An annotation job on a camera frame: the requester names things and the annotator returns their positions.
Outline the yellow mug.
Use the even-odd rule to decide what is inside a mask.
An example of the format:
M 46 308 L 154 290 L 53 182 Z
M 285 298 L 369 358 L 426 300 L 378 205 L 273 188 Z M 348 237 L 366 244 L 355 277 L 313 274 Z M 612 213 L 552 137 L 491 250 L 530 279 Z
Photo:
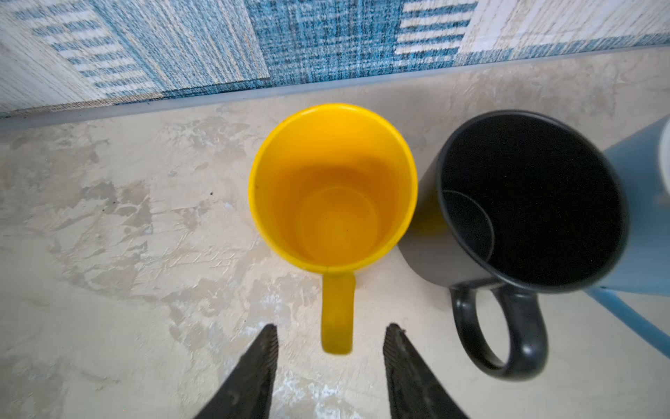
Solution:
M 355 275 L 400 242 L 415 214 L 418 175 L 407 142 L 361 106 L 307 108 L 263 141 L 248 197 L 270 248 L 322 278 L 322 349 L 349 354 Z

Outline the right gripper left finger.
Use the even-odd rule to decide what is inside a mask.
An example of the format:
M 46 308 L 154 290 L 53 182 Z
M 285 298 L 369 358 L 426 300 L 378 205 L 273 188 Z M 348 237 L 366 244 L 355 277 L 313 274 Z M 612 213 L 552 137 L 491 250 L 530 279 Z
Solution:
M 267 324 L 195 418 L 268 418 L 278 350 L 277 327 Z

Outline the black mug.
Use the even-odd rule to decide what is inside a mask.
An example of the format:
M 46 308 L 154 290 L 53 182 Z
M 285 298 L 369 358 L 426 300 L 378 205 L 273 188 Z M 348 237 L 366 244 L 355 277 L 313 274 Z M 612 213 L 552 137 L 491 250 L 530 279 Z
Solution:
M 628 231 L 619 178 L 588 139 L 540 113 L 502 110 L 448 138 L 399 249 L 422 279 L 448 289 L 469 359 L 520 382 L 548 359 L 538 296 L 601 281 Z

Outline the light blue mug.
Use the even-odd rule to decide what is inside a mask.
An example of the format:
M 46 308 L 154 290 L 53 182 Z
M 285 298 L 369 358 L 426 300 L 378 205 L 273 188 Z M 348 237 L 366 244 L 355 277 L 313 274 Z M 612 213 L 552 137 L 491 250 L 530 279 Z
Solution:
M 618 292 L 669 296 L 669 118 L 605 151 L 623 187 L 630 230 L 616 267 L 586 289 L 642 340 L 669 356 L 669 335 L 618 297 Z

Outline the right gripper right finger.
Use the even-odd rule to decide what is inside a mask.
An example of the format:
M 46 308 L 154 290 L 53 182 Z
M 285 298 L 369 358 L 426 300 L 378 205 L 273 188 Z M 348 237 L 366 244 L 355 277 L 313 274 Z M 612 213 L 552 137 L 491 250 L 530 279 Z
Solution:
M 387 327 L 383 355 L 392 419 L 467 417 L 395 323 Z

